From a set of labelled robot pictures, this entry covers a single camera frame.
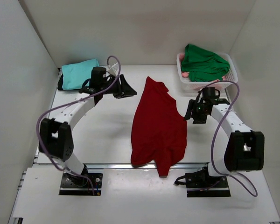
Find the red t shirt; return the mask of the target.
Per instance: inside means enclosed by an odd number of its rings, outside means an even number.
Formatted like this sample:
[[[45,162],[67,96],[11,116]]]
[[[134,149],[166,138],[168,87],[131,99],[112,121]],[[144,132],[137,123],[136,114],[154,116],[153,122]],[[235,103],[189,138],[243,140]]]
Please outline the red t shirt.
[[[184,158],[187,122],[163,82],[146,78],[131,131],[131,164],[140,167],[154,161],[160,177]]]

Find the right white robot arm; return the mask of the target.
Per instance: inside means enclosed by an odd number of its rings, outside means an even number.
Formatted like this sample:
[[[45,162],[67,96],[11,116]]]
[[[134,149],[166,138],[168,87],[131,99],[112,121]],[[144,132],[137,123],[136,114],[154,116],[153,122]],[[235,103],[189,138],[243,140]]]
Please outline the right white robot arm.
[[[223,129],[229,140],[223,157],[218,160],[214,158],[215,143],[211,143],[211,161],[207,171],[200,174],[200,183],[210,187],[217,181],[217,176],[262,170],[263,133],[247,126],[232,111],[230,102],[220,97],[220,91],[215,87],[205,87],[198,92],[196,99],[189,100],[184,119],[193,119],[193,124],[205,124],[209,116],[218,122],[215,132]]]

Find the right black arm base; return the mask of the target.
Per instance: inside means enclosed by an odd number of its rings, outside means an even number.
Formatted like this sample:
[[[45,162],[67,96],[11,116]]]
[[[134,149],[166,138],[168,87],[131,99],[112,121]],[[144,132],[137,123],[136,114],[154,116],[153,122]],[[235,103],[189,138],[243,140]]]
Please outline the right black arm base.
[[[206,167],[193,173],[185,173],[175,180],[174,185],[186,186],[188,198],[231,196],[227,177],[210,176]]]

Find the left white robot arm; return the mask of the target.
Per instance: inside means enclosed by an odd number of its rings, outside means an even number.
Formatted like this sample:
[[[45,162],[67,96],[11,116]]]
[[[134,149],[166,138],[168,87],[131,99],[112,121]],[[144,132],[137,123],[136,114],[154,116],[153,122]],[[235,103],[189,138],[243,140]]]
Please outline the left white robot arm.
[[[72,175],[73,182],[78,186],[88,182],[88,174],[85,165],[73,153],[72,130],[106,94],[120,99],[135,96],[137,92],[127,83],[120,69],[94,67],[74,102],[65,106],[57,117],[44,118],[40,122],[40,152],[46,154],[59,169]]]

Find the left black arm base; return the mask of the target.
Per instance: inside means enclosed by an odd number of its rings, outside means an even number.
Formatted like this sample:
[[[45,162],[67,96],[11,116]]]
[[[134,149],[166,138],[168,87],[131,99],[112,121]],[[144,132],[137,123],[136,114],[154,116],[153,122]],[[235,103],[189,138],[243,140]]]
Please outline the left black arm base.
[[[101,196],[103,173],[88,173],[92,185],[85,178],[63,173],[59,195],[62,196]]]

